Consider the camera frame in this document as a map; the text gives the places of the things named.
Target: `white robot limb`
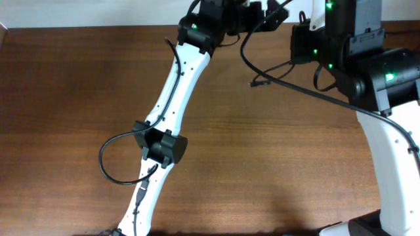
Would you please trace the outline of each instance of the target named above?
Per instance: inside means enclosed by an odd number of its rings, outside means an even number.
[[[177,45],[177,52],[180,58],[182,76],[174,93],[173,99],[169,104],[169,108],[165,115],[165,120],[158,123],[155,127],[162,132],[171,130],[172,136],[178,136],[185,107],[190,99],[191,93],[194,89],[194,86],[196,85],[198,78],[211,59],[209,53],[206,52],[202,54],[200,53],[199,48],[193,45],[189,45],[188,43]],[[154,106],[152,112],[150,112],[150,114],[147,116],[146,121],[154,123],[157,121],[158,116],[161,115],[163,108],[168,101],[171,90],[175,84],[177,73],[177,60],[174,59],[171,72],[169,73],[165,86],[163,87],[163,91],[157,100],[157,103]],[[151,177],[149,177],[148,185],[143,187],[143,190],[146,193],[144,198],[140,201],[138,208],[136,208],[137,194],[141,189],[143,182],[140,182],[136,185],[127,212],[118,225],[118,228],[126,236],[132,236],[135,234],[133,231],[133,222],[136,224],[136,235],[147,235],[150,231],[152,214],[156,205],[156,201],[158,200],[163,183],[168,176],[169,171],[171,171],[171,169],[174,167],[174,164],[171,163],[165,168],[162,168],[161,163],[151,158],[143,159],[140,170],[140,178],[147,175],[148,170],[153,168],[155,165],[158,165],[158,168],[151,175]]]

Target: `brown wooden surface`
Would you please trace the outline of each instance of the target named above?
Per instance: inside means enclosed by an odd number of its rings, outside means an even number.
[[[255,35],[246,54],[264,68],[284,62],[290,32],[286,24]],[[101,175],[98,149],[155,104],[173,60],[165,36],[175,41],[177,27],[9,30],[0,51],[2,235],[88,235],[119,223],[133,187]],[[414,48],[419,40],[392,36],[387,45]],[[152,229],[285,232],[378,209],[355,113],[277,85],[250,88],[255,74],[239,47],[218,49],[195,87],[181,131],[189,145],[165,182]],[[316,66],[297,66],[286,80],[312,87]],[[330,82],[323,72],[322,85]],[[116,178],[137,177],[133,137],[104,159]]]

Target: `black bracket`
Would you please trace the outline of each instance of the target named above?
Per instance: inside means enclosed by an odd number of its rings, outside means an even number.
[[[190,13],[180,20],[179,44],[194,45],[199,48],[200,53],[208,52],[212,56],[226,34],[233,36],[252,30],[265,17],[261,2],[251,3],[248,7],[242,3],[232,0],[201,0],[198,14]],[[279,6],[276,0],[268,0],[266,14]],[[257,32],[274,31],[287,17],[289,12],[281,9]]]
[[[390,236],[381,227],[379,219],[381,211],[355,218],[348,222],[348,231],[351,236]]]
[[[143,130],[149,125],[136,121],[133,131]],[[137,145],[143,149],[143,159],[151,158],[161,163],[162,168],[169,164],[177,164],[185,153],[188,139],[182,136],[171,136],[169,132],[162,132],[155,128],[135,135]]]

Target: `black connector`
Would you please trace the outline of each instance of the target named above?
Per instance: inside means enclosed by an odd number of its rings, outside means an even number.
[[[149,186],[149,179],[143,180],[142,184],[140,185],[140,187],[137,191],[136,207],[138,207],[140,205],[140,202],[143,200],[144,196],[146,195],[146,191],[147,191],[148,186]]]
[[[260,86],[260,85],[270,85],[270,84],[271,84],[270,81],[252,81],[252,82],[249,83],[249,86],[251,88],[253,88],[253,87]]]
[[[108,234],[109,234],[109,236],[126,236],[125,234],[123,234],[121,232],[120,229],[113,229],[112,231],[107,229],[107,230],[104,230],[101,233],[99,233],[98,236],[105,236],[105,235],[108,235]]]

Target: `black joint housing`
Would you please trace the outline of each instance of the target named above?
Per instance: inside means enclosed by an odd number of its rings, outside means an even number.
[[[133,131],[146,129],[149,126],[136,121]],[[185,153],[188,139],[182,136],[171,136],[155,128],[135,135],[137,145],[143,148],[143,159],[152,158],[162,164],[165,168],[168,164],[177,164]]]

